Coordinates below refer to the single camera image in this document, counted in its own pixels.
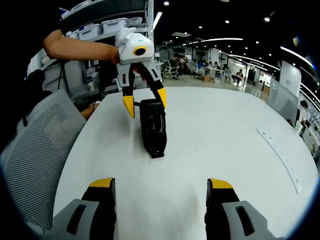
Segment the white strip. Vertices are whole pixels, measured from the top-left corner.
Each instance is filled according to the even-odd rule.
[[[265,62],[263,62],[263,61],[259,61],[259,60],[256,60],[256,59],[253,59],[253,58],[250,58],[250,57],[239,56],[239,55],[234,55],[234,54],[231,54],[231,56],[235,56],[235,57],[242,58],[242,59],[249,59],[249,60],[252,60],[252,61],[256,61],[256,62],[258,62],[258,63],[265,64],[265,65],[267,65],[267,66],[269,66],[269,67],[272,67],[272,68],[277,69],[278,71],[280,71],[280,69],[277,68],[277,67],[275,67],[275,66],[272,66],[272,65],[270,65],[270,64],[268,64],[268,63],[265,63]]]
[[[257,132],[264,138],[264,140],[266,140],[266,142],[270,145],[270,147],[275,151],[275,153],[278,155],[278,157],[280,158],[281,162],[283,163],[285,169],[287,170],[287,172],[290,175],[290,178],[293,182],[295,191],[297,194],[300,193],[301,191],[301,184],[299,182],[299,179],[296,175],[296,171],[294,170],[294,168],[291,166],[290,161],[285,157],[284,153],[281,151],[280,147],[278,144],[276,144],[272,138],[270,136],[267,135],[266,131],[257,128],[256,129]]]
[[[317,96],[309,88],[307,88],[306,85],[304,85],[302,82],[301,82],[301,85],[304,86],[314,96],[314,98],[320,103],[319,98],[317,98]]]
[[[242,38],[225,37],[225,38],[211,38],[208,40],[202,40],[201,42],[219,41],[219,40],[243,40]]]
[[[155,20],[153,22],[153,30],[155,30],[156,26],[157,26],[157,23],[159,22],[160,18],[161,18],[161,15],[162,15],[162,12],[158,12],[156,17],[155,17]]]
[[[252,66],[255,66],[256,68],[259,68],[259,69],[268,71],[268,69],[265,69],[265,68],[263,68],[262,66],[254,65],[254,64],[252,64],[252,63],[248,63],[248,65],[252,65]]]
[[[300,92],[302,92],[303,95],[306,96],[306,98],[309,99],[313,103],[313,106],[320,112],[320,109],[318,108],[317,104],[301,89],[300,89]]]
[[[311,67],[315,68],[314,65],[313,65],[310,61],[308,61],[305,57],[303,57],[303,56],[299,55],[298,53],[296,53],[296,52],[294,52],[294,51],[291,51],[290,49],[285,48],[285,47],[283,47],[283,46],[281,46],[280,48],[281,48],[282,50],[287,51],[288,53],[291,53],[291,54],[295,55],[296,57],[298,57],[298,58],[302,59],[303,61],[305,61],[305,62],[306,62],[307,64],[309,64]]]

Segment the white storage box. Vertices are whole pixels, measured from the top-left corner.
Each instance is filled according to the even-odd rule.
[[[71,33],[68,35],[68,37],[69,37],[69,38],[72,38],[72,39],[79,39],[78,30],[71,32]]]
[[[102,34],[102,27],[100,24],[92,25],[86,29],[79,31],[80,40],[89,40]]]
[[[77,6],[74,6],[73,8],[71,8],[71,12],[83,9],[85,7],[87,7],[88,5],[91,5],[93,3],[93,1],[91,0],[85,0],[82,3],[79,3]]]
[[[126,21],[127,26],[134,26],[141,23],[142,23],[142,17],[140,16],[131,17],[128,19],[128,21]]]
[[[110,36],[115,36],[119,33],[122,29],[126,27],[126,22],[128,18],[122,17],[114,20],[107,20],[101,23],[103,27],[104,34],[110,34]]]
[[[65,19],[66,17],[68,17],[71,14],[70,11],[65,11],[64,13],[62,13],[61,17],[62,19]]]

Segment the chair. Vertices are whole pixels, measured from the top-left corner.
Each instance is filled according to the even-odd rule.
[[[164,60],[163,63],[164,63],[164,75],[169,75],[169,79],[171,79],[171,77],[178,79],[178,77],[176,76],[178,74],[178,68],[175,66],[172,67],[169,60]]]
[[[201,68],[198,68],[198,63],[192,61],[191,62],[191,73],[195,74],[194,76],[192,76],[193,78],[202,79],[202,74],[204,73],[204,71]]]
[[[224,70],[224,72],[223,72],[223,77],[224,77],[225,79],[229,78],[229,81],[230,81],[231,75],[232,75],[231,69],[226,68],[226,69]]]
[[[62,89],[21,120],[0,156],[3,177],[25,224],[38,236],[53,227],[56,191],[71,148],[86,120]]]

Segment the white ruler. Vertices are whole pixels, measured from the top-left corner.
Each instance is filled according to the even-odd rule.
[[[296,171],[294,170],[294,168],[291,166],[290,161],[285,157],[284,153],[281,151],[280,147],[278,144],[276,144],[272,138],[266,133],[266,131],[257,128],[256,129],[258,131],[258,133],[266,140],[266,142],[270,145],[270,147],[275,151],[275,153],[278,155],[278,157],[280,158],[281,162],[283,163],[283,165],[285,166],[285,169],[287,170],[287,172],[289,173],[291,180],[293,182],[293,185],[295,187],[296,193],[300,193],[301,191],[301,185],[299,182],[299,179],[296,175]]]

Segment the linear ceiling light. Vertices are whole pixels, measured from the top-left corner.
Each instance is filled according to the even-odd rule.
[[[281,46],[280,48],[281,48],[282,50],[287,51],[288,53],[291,53],[291,54],[295,55],[296,57],[298,57],[298,58],[302,59],[303,61],[305,61],[305,62],[306,62],[307,64],[309,64],[311,67],[315,68],[314,65],[313,65],[310,61],[308,61],[305,57],[303,57],[303,56],[299,55],[298,53],[296,53],[296,52],[294,52],[294,51],[291,51],[291,50],[289,50],[289,49],[287,49],[287,48],[285,48],[285,47],[283,47],[283,46]]]
[[[301,82],[301,85],[304,86],[315,97],[315,99],[320,103],[319,98],[317,98],[317,96],[309,88],[307,88],[306,85],[304,85],[302,82]]]
[[[212,38],[208,40],[202,40],[201,42],[219,41],[219,40],[243,40],[242,38],[225,37],[225,38]]]
[[[156,26],[157,26],[157,23],[159,22],[159,19],[161,18],[161,15],[162,15],[162,12],[158,12],[156,17],[155,17],[155,20],[153,22],[153,30],[155,30]]]
[[[317,104],[301,89],[300,89],[300,92],[302,92],[303,95],[305,95],[313,103],[313,106],[315,106],[315,108],[320,112],[320,109],[318,108]]]
[[[263,67],[261,67],[261,66],[258,66],[258,65],[254,65],[254,64],[252,64],[252,63],[248,63],[248,65],[255,66],[256,68],[259,68],[259,69],[268,71],[268,69],[265,69],[265,68],[263,68]]]
[[[265,65],[267,65],[267,66],[269,66],[269,67],[272,67],[272,68],[277,69],[278,71],[280,71],[280,69],[277,68],[277,67],[275,67],[275,66],[272,66],[272,65],[270,65],[270,64],[268,64],[268,63],[265,63],[265,62],[263,62],[263,61],[259,61],[259,60],[256,60],[256,59],[253,59],[253,58],[250,58],[250,57],[239,56],[239,55],[231,55],[231,56],[235,56],[235,57],[238,57],[238,58],[244,58],[244,59],[252,60],[252,61],[255,61],[255,62],[258,62],[258,63],[261,63],[261,64],[265,64]]]

